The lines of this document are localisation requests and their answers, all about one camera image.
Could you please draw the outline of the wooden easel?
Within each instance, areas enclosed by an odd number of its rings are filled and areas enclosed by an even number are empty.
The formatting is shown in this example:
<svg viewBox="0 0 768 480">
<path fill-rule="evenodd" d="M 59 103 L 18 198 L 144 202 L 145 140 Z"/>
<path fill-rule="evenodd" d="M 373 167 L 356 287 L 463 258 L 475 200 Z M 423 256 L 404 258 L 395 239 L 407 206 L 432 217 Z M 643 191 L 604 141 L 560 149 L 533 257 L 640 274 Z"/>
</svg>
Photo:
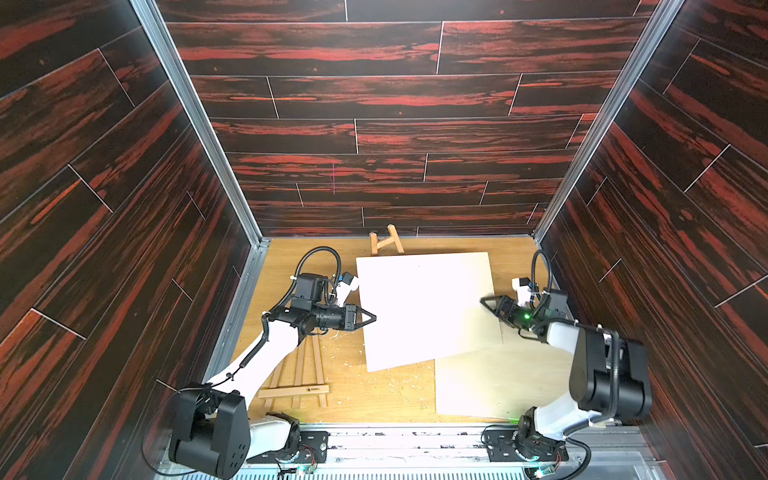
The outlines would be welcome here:
<svg viewBox="0 0 768 480">
<path fill-rule="evenodd" d="M 297 411 L 302 406 L 329 406 L 330 385 L 326 381 L 321 342 L 318 336 L 305 340 L 287 360 L 280 361 L 257 399 L 266 411 L 286 407 Z"/>
<path fill-rule="evenodd" d="M 390 245 L 393 245 L 399 254 L 404 254 L 405 248 L 396 226 L 394 224 L 388 224 L 386 230 L 388 232 L 386 237 L 380 237 L 375 231 L 369 233 L 371 254 L 376 256 L 383 248 Z"/>
</svg>

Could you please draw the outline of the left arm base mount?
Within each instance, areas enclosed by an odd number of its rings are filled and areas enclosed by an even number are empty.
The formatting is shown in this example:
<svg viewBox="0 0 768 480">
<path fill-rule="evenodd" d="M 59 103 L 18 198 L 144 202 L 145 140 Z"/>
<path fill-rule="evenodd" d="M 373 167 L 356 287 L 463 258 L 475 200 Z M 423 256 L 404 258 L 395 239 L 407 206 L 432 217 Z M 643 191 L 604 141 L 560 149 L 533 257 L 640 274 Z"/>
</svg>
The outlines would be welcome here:
<svg viewBox="0 0 768 480">
<path fill-rule="evenodd" d="M 291 434 L 286 445 L 277 451 L 264 452 L 246 460 L 247 464 L 317 465 L 327 460 L 330 433 L 301 430 Z"/>
</svg>

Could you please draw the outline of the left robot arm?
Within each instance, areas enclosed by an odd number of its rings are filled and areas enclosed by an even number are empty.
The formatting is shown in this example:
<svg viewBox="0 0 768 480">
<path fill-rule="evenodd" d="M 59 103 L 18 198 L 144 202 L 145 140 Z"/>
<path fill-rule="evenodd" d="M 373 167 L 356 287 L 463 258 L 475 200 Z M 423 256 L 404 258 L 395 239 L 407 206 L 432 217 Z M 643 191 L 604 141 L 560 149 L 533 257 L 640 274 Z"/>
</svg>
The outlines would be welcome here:
<svg viewBox="0 0 768 480">
<path fill-rule="evenodd" d="M 278 476 L 311 473 L 324 456 L 325 433 L 301 431 L 286 414 L 249 418 L 249 407 L 264 382 L 293 351 L 329 331 L 352 332 L 376 315 L 347 301 L 359 280 L 337 267 L 332 277 L 298 266 L 283 297 L 261 315 L 262 332 L 244 352 L 204 383 L 177 391 L 168 459 L 180 475 L 231 479 L 249 461 L 272 461 Z"/>
</svg>

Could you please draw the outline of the pale plywood board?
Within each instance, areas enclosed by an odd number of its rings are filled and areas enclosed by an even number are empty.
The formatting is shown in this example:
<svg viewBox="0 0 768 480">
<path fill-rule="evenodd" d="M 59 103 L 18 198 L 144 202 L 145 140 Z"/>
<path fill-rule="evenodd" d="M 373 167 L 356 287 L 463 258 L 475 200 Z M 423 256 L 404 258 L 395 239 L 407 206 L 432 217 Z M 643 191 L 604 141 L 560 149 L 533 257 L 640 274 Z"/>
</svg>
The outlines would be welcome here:
<svg viewBox="0 0 768 480">
<path fill-rule="evenodd" d="M 497 346 L 501 327 L 481 300 L 494 294 L 486 252 L 359 257 L 366 367 L 388 370 Z"/>
<path fill-rule="evenodd" d="M 502 343 L 435 361 L 440 415 L 516 420 L 568 392 L 572 355 L 524 340 L 506 325 Z"/>
</svg>

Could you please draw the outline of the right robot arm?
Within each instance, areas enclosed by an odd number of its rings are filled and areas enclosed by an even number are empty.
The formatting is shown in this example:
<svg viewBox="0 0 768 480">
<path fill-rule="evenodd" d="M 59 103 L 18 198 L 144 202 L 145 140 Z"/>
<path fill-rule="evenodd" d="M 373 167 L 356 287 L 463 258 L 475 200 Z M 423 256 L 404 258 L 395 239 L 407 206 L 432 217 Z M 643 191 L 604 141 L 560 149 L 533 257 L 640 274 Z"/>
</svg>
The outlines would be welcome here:
<svg viewBox="0 0 768 480">
<path fill-rule="evenodd" d="M 653 402 L 645 345 L 615 330 L 569 319 L 568 295 L 553 288 L 553 280 L 551 262 L 538 250 L 530 275 L 513 280 L 516 299 L 500 295 L 480 300 L 522 339 L 572 355 L 568 392 L 528 409 L 518 420 L 512 444 L 520 456 L 532 460 L 554 456 L 588 426 L 642 420 Z"/>
</svg>

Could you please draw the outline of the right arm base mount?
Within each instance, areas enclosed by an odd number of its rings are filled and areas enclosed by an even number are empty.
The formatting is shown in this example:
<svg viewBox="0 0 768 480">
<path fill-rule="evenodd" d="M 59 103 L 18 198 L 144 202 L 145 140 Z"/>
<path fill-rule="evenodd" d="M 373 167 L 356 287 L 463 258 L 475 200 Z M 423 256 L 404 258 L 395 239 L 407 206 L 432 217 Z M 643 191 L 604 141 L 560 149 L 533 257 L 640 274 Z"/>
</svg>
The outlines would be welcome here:
<svg viewBox="0 0 768 480">
<path fill-rule="evenodd" d="M 527 428 L 519 433 L 516 425 L 490 425 L 481 433 L 480 441 L 492 463 L 559 463 L 569 459 L 564 441 Z"/>
</svg>

